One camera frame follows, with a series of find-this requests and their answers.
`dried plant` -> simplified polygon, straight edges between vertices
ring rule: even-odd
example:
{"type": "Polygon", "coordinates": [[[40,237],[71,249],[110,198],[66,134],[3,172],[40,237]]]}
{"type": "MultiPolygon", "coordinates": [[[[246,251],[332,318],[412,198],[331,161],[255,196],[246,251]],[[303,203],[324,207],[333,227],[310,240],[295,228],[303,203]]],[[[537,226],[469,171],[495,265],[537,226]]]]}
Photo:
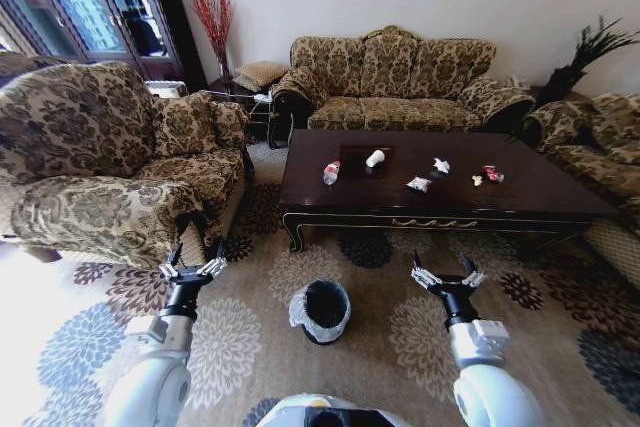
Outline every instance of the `dried plant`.
{"type": "Polygon", "coordinates": [[[598,30],[594,32],[590,25],[582,29],[571,68],[580,71],[612,50],[640,43],[640,38],[638,38],[640,30],[633,32],[611,31],[621,20],[617,19],[605,25],[604,16],[601,15],[598,19],[598,30]]]}
{"type": "Polygon", "coordinates": [[[220,65],[228,71],[226,45],[233,19],[231,1],[191,0],[191,8],[202,22],[220,65]]]}

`sofa armrest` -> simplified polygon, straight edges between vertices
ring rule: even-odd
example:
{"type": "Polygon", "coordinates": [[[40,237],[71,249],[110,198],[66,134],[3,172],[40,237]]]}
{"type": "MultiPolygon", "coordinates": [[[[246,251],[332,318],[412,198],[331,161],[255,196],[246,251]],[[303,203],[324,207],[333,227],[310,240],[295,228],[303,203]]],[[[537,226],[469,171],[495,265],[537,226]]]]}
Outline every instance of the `sofa armrest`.
{"type": "Polygon", "coordinates": [[[299,67],[287,72],[280,82],[273,86],[271,93],[274,100],[283,94],[293,93],[302,97],[318,109],[329,98],[329,94],[309,67],[299,67]]]}
{"type": "Polygon", "coordinates": [[[329,94],[309,67],[287,72],[271,90],[274,111],[285,124],[291,117],[291,130],[306,129],[313,112],[322,107],[329,94]]]}
{"type": "Polygon", "coordinates": [[[592,107],[586,102],[551,102],[524,118],[521,138],[532,149],[546,152],[575,143],[592,120],[592,107]]]}
{"type": "Polygon", "coordinates": [[[462,90],[458,101],[480,117],[484,130],[510,133],[535,105],[526,92],[509,87],[489,75],[476,77],[462,90]]]}
{"type": "Polygon", "coordinates": [[[164,260],[181,225],[197,225],[204,215],[186,182],[58,176],[28,187],[11,216],[25,245],[91,252],[147,269],[164,260]]]}
{"type": "Polygon", "coordinates": [[[205,101],[211,105],[213,129],[216,142],[223,148],[243,149],[245,129],[249,124],[249,114],[236,102],[217,102],[211,92],[201,90],[189,96],[194,100],[205,101]]]}

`floral rug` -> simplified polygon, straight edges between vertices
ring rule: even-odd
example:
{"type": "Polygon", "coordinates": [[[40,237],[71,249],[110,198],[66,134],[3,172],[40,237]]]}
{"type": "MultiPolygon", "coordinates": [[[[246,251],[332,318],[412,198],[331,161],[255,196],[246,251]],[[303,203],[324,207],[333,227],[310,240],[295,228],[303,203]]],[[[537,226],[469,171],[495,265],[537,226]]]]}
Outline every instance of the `floral rug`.
{"type": "MultiPolygon", "coordinates": [[[[463,426],[444,310],[410,277],[414,249],[435,273],[461,273],[465,252],[489,274],[474,306],[505,323],[506,368],[551,425],[640,424],[640,296],[614,270],[571,244],[523,263],[517,238],[468,232],[308,229],[292,254],[277,209],[286,150],[251,154],[256,179],[228,240],[231,263],[198,299],[179,425],[255,426],[279,399],[315,392],[415,426],[463,426]],[[291,295],[316,278],[341,282],[353,307],[331,346],[288,324],[291,295]]],[[[0,258],[5,279],[19,270],[27,281],[7,284],[3,299],[16,311],[5,316],[14,340],[0,347],[11,379],[3,425],[102,425],[114,383],[141,354],[126,322],[158,312],[167,284],[159,271],[41,264],[8,246],[0,258]]]]}

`carpet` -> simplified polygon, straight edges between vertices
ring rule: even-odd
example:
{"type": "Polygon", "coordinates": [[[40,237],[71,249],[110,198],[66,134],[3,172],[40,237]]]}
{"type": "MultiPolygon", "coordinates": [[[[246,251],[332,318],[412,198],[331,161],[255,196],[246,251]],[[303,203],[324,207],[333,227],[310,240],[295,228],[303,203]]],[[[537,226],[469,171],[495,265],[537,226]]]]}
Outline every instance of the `carpet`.
{"type": "MultiPolygon", "coordinates": [[[[551,425],[640,424],[640,296],[610,267],[572,244],[523,263],[517,238],[469,232],[307,229],[306,250],[292,254],[276,205],[286,149],[250,152],[256,178],[228,239],[229,268],[199,297],[179,425],[255,426],[279,399],[313,392],[415,426],[463,426],[444,310],[410,277],[414,249],[435,273],[461,273],[465,252],[488,274],[473,304],[505,323],[506,369],[551,425]],[[330,346],[288,324],[291,295],[316,278],[339,281],[352,303],[330,346]]],[[[163,306],[159,271],[40,264],[19,252],[4,255],[0,271],[28,284],[5,280],[5,306],[16,312],[5,332],[16,341],[0,351],[13,379],[3,424],[102,425],[109,392],[141,353],[124,337],[126,321],[163,306]]]]}

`trash bin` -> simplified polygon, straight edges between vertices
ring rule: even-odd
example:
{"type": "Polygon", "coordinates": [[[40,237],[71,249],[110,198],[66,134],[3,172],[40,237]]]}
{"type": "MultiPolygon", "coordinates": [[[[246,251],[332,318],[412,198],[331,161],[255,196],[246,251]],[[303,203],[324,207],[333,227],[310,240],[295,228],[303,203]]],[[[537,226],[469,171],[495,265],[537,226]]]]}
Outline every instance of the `trash bin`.
{"type": "Polygon", "coordinates": [[[318,345],[334,343],[350,315],[347,291],[332,280],[314,280],[298,290],[289,303],[291,327],[302,325],[307,338],[318,345]]]}

